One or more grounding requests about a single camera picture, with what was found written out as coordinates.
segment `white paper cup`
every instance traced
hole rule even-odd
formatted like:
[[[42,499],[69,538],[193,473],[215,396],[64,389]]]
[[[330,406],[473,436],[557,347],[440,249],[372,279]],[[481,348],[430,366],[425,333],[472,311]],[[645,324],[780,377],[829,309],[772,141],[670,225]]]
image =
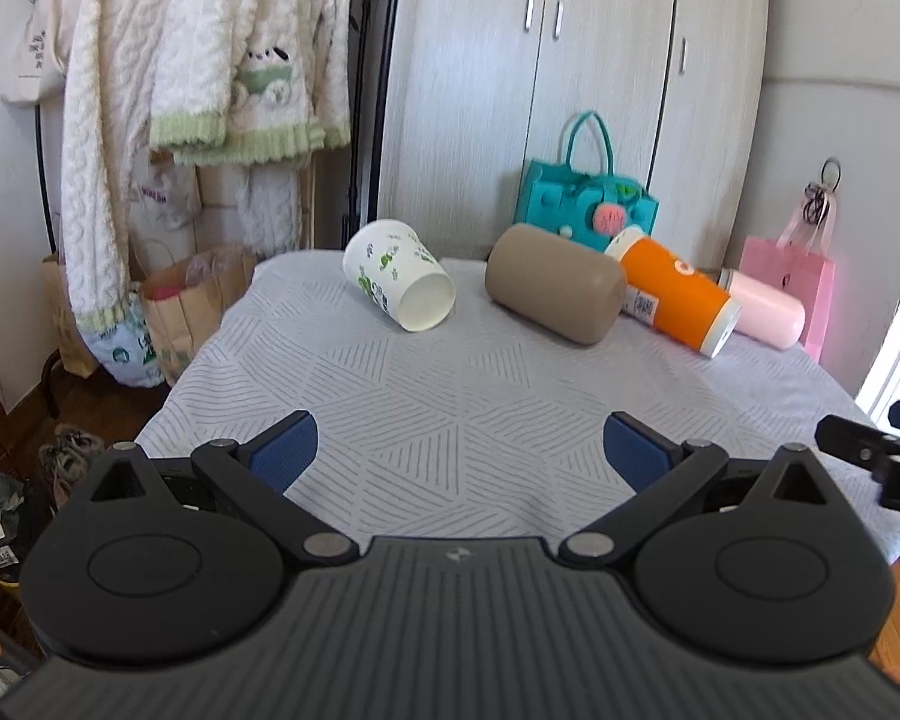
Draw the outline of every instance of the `white paper cup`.
[[[446,319],[457,288],[408,224],[372,221],[343,252],[343,272],[396,322],[418,333]]]

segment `sneaker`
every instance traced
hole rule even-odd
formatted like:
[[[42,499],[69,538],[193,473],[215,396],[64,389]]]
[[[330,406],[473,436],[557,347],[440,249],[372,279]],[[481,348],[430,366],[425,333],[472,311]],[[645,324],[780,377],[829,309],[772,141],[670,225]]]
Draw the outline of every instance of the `sneaker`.
[[[59,424],[53,430],[56,435],[56,445],[69,449],[84,457],[88,462],[92,461],[96,456],[103,454],[106,450],[106,444],[98,436],[87,433],[74,425]]]
[[[37,450],[40,469],[53,490],[58,511],[70,497],[70,491],[87,474],[90,461],[67,446],[43,445]]]

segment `white patterned bedsheet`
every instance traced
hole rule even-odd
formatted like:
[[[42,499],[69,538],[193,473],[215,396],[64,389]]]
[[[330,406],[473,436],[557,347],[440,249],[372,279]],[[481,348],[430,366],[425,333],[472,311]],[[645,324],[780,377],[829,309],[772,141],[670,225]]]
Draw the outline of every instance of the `white patterned bedsheet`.
[[[186,456],[305,409],[317,459],[285,495],[362,547],[375,535],[556,546],[634,494],[602,451],[614,410],[673,440],[761,458],[783,442],[813,445],[827,413],[865,418],[800,347],[733,336],[711,361],[621,317],[580,348],[491,303],[484,264],[444,266],[456,307],[410,334],[346,282],[341,252],[266,263],[138,442],[152,457]],[[865,471],[823,464],[895,560],[900,512],[876,506]]]

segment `teal handbag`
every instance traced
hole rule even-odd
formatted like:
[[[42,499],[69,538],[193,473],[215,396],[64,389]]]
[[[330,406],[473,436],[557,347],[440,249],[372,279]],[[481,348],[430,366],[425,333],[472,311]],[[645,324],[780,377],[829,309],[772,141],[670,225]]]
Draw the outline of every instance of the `teal handbag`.
[[[600,125],[607,149],[607,173],[587,175],[570,164],[577,133],[593,117]],[[514,224],[532,224],[557,233],[585,247],[603,252],[613,240],[593,228],[593,215],[603,203],[616,203],[626,211],[624,226],[638,224],[647,235],[653,233],[659,203],[631,178],[613,174],[613,149],[607,125],[596,111],[581,114],[570,133],[566,161],[560,165],[533,160],[520,187]]]

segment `pink gift bag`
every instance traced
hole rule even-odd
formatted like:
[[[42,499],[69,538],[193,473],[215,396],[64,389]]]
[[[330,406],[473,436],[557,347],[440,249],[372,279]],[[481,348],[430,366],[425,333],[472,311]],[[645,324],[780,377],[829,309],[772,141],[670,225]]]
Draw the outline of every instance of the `pink gift bag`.
[[[836,207],[833,194],[826,193],[826,217],[813,228],[813,235],[803,245],[794,244],[797,228],[807,227],[803,221],[806,204],[801,200],[778,240],[748,237],[740,258],[740,272],[776,287],[799,299],[806,312],[806,324],[800,343],[814,359],[820,361],[826,325],[830,319],[830,300],[833,298],[833,279],[836,268],[826,255],[833,238]],[[813,252],[814,240],[821,233],[820,253]]]

